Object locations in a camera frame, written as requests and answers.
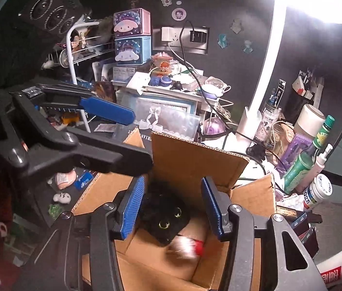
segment green glass bottle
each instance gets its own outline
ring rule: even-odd
[[[320,152],[328,134],[333,127],[335,119],[327,116],[322,128],[314,138],[312,144],[304,149],[296,158],[294,163],[284,175],[284,192],[290,194],[292,190],[300,183],[308,171],[313,167],[316,157]]]

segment purple package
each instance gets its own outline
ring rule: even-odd
[[[307,138],[299,133],[294,135],[291,143],[288,148],[285,150],[284,154],[281,156],[281,161],[283,165],[279,162],[276,166],[276,170],[280,173],[280,177],[282,178],[285,172],[290,168],[294,160],[296,160],[297,156],[302,152],[305,148],[309,147],[312,143],[310,138]]]

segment dark gray wall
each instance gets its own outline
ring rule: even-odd
[[[126,0],[81,0],[93,9],[94,17],[101,18],[129,8]],[[180,25],[171,17],[177,0],[164,7],[161,0],[140,0],[138,6],[151,12],[153,27]],[[236,110],[249,106],[253,97],[272,23],[274,0],[181,0],[187,18],[196,26],[210,27],[208,54],[186,54],[187,61],[203,69],[205,75],[215,76],[232,86],[224,98],[234,102]],[[235,34],[230,29],[234,18],[240,18],[244,31]],[[219,34],[227,34],[230,46],[221,49],[217,44]],[[253,52],[242,52],[244,40],[253,42]],[[296,10],[288,9],[283,39],[266,96],[277,87],[278,79],[287,81],[287,90],[281,101],[284,107],[291,83],[300,69],[316,69],[325,76],[325,89],[320,110],[331,114],[336,125],[330,141],[335,142],[342,132],[342,25],[327,25]]]

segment black charger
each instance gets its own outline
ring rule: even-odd
[[[206,43],[207,33],[192,30],[190,31],[190,42]]]

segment desk lamp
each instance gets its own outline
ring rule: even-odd
[[[253,139],[261,121],[259,111],[276,63],[283,35],[287,6],[293,7],[325,23],[342,24],[342,0],[274,0],[272,27],[259,81],[249,108],[245,107],[237,131]],[[245,152],[250,145],[246,138],[236,135],[236,151]]]

